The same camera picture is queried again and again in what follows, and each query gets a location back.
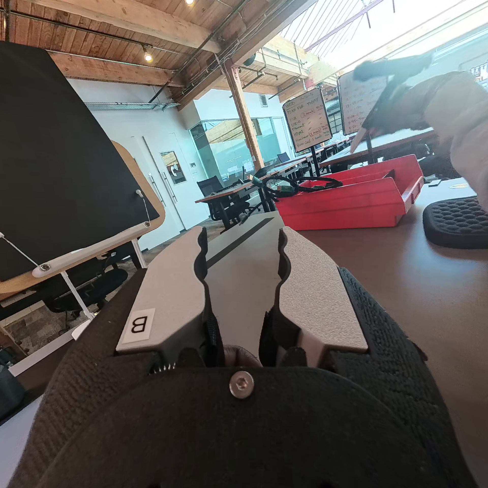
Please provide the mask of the red plastic bin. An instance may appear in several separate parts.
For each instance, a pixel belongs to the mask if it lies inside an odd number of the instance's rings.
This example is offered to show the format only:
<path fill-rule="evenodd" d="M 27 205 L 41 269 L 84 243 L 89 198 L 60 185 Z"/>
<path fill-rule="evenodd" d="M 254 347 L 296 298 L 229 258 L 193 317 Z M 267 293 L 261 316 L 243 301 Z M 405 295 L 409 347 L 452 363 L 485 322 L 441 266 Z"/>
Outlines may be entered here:
<path fill-rule="evenodd" d="M 342 186 L 278 198 L 296 231 L 395 227 L 415 203 L 424 175 L 414 154 L 332 175 Z"/>

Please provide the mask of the white door with window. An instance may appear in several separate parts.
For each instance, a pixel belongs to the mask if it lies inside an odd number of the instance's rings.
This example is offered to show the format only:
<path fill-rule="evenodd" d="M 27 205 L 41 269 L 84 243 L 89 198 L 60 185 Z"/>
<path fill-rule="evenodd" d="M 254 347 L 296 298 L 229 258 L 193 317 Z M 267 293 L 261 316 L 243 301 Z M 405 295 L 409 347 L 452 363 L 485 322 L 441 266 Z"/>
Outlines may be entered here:
<path fill-rule="evenodd" d="M 156 162 L 155 153 L 149 148 L 146 138 L 144 136 L 131 136 L 130 143 L 135 161 L 164 206 L 166 220 L 172 219 L 178 233 L 186 231 L 187 227 L 178 210 L 175 195 L 162 175 L 161 167 Z"/>

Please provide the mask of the person's left hand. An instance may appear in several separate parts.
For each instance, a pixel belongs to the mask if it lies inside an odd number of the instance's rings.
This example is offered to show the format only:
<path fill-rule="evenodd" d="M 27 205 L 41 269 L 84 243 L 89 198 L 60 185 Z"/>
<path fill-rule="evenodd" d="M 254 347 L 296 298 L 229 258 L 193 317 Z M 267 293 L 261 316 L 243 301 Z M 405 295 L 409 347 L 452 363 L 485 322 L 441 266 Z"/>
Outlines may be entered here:
<path fill-rule="evenodd" d="M 224 366 L 226 368 L 262 368 L 259 359 L 248 350 L 237 345 L 224 345 Z"/>

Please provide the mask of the black office chair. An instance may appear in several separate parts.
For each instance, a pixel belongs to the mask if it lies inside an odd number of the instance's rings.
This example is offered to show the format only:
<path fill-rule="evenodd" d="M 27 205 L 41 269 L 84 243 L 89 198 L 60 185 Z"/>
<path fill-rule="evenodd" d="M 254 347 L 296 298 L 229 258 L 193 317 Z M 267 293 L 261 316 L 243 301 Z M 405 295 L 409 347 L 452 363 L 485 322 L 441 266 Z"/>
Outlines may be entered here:
<path fill-rule="evenodd" d="M 231 188 L 242 184 L 243 181 L 238 179 L 236 182 L 232 183 L 230 186 L 223 187 L 217 176 L 213 176 L 209 179 L 197 182 L 204 197 L 213 196 L 217 193 L 222 193 Z M 241 214 L 246 214 L 250 210 L 249 195 L 244 195 L 240 197 L 239 194 L 235 193 L 230 196 L 223 198 L 223 208 L 231 223 L 236 223 L 240 218 Z M 207 203 L 210 212 L 211 220 L 217 222 L 221 221 L 220 206 L 217 199 L 211 200 Z"/>
<path fill-rule="evenodd" d="M 107 303 L 107 296 L 119 288 L 128 279 L 128 272 L 116 268 L 104 272 L 76 289 L 86 308 L 96 305 L 97 311 Z M 83 309 L 64 280 L 45 292 L 42 299 L 53 313 L 63 313 L 66 328 L 83 314 Z"/>

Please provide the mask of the white stand with clear rod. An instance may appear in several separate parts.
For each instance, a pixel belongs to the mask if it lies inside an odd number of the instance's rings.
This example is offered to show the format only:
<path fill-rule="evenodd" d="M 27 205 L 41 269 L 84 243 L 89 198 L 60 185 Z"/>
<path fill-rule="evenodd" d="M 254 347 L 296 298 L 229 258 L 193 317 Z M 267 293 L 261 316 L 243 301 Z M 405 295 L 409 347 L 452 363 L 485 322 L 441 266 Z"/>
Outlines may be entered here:
<path fill-rule="evenodd" d="M 28 329 L 28 317 L 36 310 L 45 307 L 43 297 L 62 280 L 66 282 L 83 309 L 83 314 L 73 321 L 69 328 L 55 329 L 58 336 L 70 333 L 81 333 L 95 318 L 97 306 L 86 308 L 76 289 L 96 278 L 100 274 L 119 268 L 119 262 L 130 257 L 137 269 L 147 267 L 140 249 L 136 231 L 152 230 L 147 202 L 142 190 L 136 190 L 136 201 L 144 204 L 146 219 L 137 226 L 108 238 L 96 245 L 78 249 L 68 255 L 37 265 L 33 270 L 34 278 L 40 274 L 45 280 L 28 286 L 20 292 L 14 292 L 7 298 L 7 305 L 1 305 L 1 365 L 12 367 L 27 357 L 28 353 L 36 352 L 39 341 L 32 341 L 34 335 Z"/>

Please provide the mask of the person's right forearm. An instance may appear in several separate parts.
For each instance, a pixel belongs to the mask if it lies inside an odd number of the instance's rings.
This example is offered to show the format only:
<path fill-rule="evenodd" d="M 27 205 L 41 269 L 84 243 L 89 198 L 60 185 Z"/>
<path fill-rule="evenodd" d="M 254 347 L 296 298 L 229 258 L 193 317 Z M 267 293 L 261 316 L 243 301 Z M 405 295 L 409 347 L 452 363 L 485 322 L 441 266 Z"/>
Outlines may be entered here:
<path fill-rule="evenodd" d="M 454 71 L 426 82 L 424 120 L 447 142 L 454 169 L 487 212 L 487 91 L 469 72 Z"/>

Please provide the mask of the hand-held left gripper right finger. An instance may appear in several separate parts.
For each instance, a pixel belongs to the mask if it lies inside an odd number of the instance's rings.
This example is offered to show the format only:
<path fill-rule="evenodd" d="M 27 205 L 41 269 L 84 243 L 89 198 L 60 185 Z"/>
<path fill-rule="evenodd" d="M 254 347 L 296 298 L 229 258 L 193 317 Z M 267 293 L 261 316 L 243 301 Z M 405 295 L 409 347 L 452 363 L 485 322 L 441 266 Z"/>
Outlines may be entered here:
<path fill-rule="evenodd" d="M 288 226 L 279 232 L 278 252 L 278 346 L 300 347 L 310 367 L 319 367 L 329 351 L 366 353 L 367 341 L 335 261 Z"/>

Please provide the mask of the handwritten whiteboard on stand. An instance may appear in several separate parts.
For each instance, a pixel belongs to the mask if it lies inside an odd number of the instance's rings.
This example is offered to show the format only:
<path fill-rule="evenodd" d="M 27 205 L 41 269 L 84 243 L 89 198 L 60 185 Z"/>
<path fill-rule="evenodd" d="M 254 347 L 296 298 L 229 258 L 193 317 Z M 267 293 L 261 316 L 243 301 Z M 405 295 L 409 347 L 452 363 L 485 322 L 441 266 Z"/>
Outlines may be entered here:
<path fill-rule="evenodd" d="M 356 135 L 367 115 L 375 106 L 388 76 L 371 78 L 366 82 L 357 81 L 354 72 L 349 71 L 338 77 L 338 94 L 344 135 Z"/>
<path fill-rule="evenodd" d="M 283 112 L 295 153 L 309 149 L 312 153 L 315 176 L 319 177 L 320 169 L 315 147 L 332 138 L 321 88 L 316 87 L 285 102 Z"/>

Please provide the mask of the wooden support post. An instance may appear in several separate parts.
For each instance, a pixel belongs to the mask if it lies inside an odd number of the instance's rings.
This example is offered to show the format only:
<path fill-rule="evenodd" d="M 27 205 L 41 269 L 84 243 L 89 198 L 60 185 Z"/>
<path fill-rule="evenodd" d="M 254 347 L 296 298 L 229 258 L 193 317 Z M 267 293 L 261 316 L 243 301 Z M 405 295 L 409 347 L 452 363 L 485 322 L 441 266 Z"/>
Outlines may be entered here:
<path fill-rule="evenodd" d="M 243 133 L 245 135 L 247 148 L 249 149 L 255 171 L 264 167 L 264 160 L 261 155 L 258 140 L 254 131 L 254 125 L 248 112 L 247 103 L 241 87 L 239 70 L 231 59 L 224 62 L 224 72 L 231 94 L 234 99 L 237 113 L 240 118 Z"/>

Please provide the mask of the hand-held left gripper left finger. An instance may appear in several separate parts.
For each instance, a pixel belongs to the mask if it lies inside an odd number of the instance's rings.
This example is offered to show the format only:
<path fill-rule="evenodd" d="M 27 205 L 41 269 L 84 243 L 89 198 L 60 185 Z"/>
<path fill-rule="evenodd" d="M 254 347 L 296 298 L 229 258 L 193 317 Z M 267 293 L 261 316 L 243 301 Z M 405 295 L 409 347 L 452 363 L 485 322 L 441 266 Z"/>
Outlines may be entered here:
<path fill-rule="evenodd" d="M 116 346 L 118 353 L 179 353 L 205 344 L 211 311 L 206 228 L 196 226 L 148 266 Z"/>

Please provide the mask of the wooden office desk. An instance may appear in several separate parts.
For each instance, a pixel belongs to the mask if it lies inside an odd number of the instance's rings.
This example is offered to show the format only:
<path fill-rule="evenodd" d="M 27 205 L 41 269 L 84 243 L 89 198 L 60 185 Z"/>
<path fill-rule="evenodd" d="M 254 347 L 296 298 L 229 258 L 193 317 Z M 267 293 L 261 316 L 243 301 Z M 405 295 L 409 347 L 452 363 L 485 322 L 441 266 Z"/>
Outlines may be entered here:
<path fill-rule="evenodd" d="M 251 206 L 250 194 L 259 193 L 260 202 Z M 217 191 L 210 192 L 202 199 L 196 200 L 196 204 L 206 204 L 209 207 L 209 215 L 212 221 L 221 221 L 224 231 L 235 225 L 243 223 L 254 211 L 271 212 L 275 210 L 272 203 L 266 200 L 264 190 L 252 181 L 242 182 Z"/>
<path fill-rule="evenodd" d="M 417 141 L 430 143 L 435 141 L 437 134 L 432 128 L 421 131 L 414 131 L 410 129 L 403 129 L 394 134 L 381 135 L 371 139 L 371 150 L 375 158 L 382 157 L 387 150 L 400 147 L 405 144 L 414 143 Z M 357 146 L 355 152 L 350 152 L 351 147 L 346 147 L 335 155 L 332 155 L 327 160 L 319 163 L 320 167 L 338 164 L 356 164 L 369 161 L 369 149 L 367 141 L 362 141 Z"/>

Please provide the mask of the person's right hand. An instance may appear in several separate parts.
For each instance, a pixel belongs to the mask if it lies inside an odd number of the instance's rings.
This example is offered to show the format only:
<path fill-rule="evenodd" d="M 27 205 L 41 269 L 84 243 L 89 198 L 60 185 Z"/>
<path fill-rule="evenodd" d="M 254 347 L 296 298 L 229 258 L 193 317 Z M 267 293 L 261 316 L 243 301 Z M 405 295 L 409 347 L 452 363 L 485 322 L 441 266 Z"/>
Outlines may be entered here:
<path fill-rule="evenodd" d="M 402 129 L 427 129 L 429 125 L 424 113 L 436 83 L 436 77 L 432 77 L 414 86 L 402 84 L 397 87 L 378 113 L 375 126 L 377 134 L 392 134 Z"/>

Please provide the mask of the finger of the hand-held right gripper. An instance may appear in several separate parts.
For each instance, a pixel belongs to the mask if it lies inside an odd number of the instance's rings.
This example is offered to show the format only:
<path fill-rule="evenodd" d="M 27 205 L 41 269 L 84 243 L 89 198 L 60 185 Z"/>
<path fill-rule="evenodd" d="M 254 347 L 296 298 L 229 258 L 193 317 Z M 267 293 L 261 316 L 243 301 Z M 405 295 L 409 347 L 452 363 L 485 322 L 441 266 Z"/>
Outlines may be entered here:
<path fill-rule="evenodd" d="M 385 90 L 392 78 L 371 78 L 364 82 L 354 81 L 350 107 L 350 128 L 357 129 L 350 152 L 355 152 L 364 138 L 370 135 L 373 122 L 386 100 Z"/>

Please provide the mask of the black board with wooden frame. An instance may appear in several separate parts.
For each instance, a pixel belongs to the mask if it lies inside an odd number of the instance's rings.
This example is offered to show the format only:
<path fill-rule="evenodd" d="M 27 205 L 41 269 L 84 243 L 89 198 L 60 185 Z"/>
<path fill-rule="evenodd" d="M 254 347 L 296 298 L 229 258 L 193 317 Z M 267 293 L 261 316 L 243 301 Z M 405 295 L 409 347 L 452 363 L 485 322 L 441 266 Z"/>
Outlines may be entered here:
<path fill-rule="evenodd" d="M 137 189 L 155 230 L 162 203 L 50 55 L 1 41 L 1 294 L 45 280 L 37 265 L 142 223 Z"/>

